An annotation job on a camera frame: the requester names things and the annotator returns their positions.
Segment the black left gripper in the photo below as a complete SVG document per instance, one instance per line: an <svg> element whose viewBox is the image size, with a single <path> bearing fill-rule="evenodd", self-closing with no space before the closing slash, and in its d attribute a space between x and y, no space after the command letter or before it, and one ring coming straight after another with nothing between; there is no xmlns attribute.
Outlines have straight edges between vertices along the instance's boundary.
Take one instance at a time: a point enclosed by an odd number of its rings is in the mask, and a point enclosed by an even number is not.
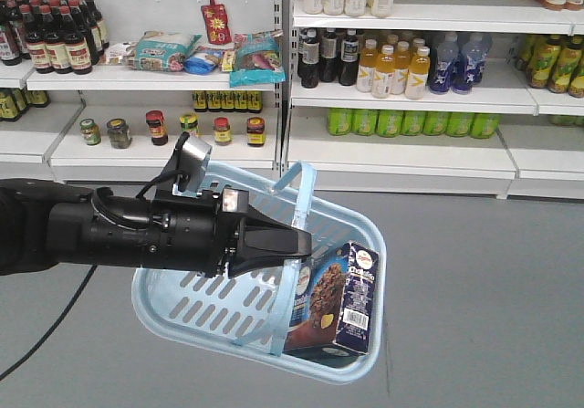
<svg viewBox="0 0 584 408"><path fill-rule="evenodd" d="M238 277L312 254L312 234L270 219L247 218L249 192L225 187L198 197L170 195L151 204L160 231L150 267Z"/></svg>

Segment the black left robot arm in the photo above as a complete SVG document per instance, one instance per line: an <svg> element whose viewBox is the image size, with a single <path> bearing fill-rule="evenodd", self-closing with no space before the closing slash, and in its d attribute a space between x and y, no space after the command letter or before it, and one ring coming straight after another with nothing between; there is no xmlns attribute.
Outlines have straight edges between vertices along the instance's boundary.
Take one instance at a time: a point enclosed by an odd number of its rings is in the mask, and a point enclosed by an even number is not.
<svg viewBox="0 0 584 408"><path fill-rule="evenodd" d="M238 277L312 253L307 231L272 219L232 187L151 200L45 180L1 182L1 273L59 263Z"/></svg>

